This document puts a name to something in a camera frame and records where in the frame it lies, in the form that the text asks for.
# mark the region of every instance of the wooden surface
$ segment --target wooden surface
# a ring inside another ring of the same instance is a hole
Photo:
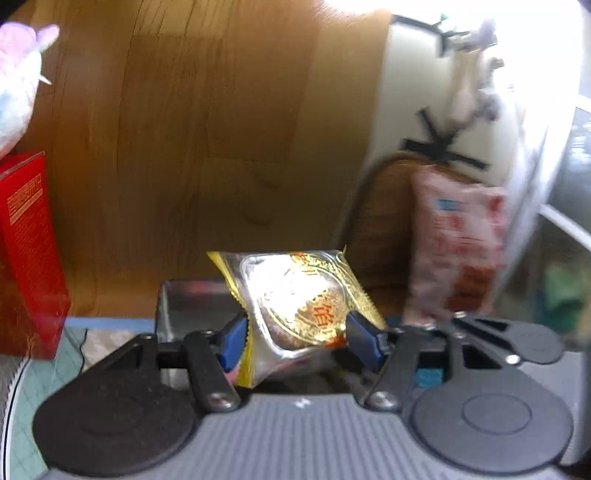
[[[366,153],[390,14],[317,0],[30,0],[61,26],[18,149],[46,150],[72,314],[152,316],[210,249],[325,248]]]

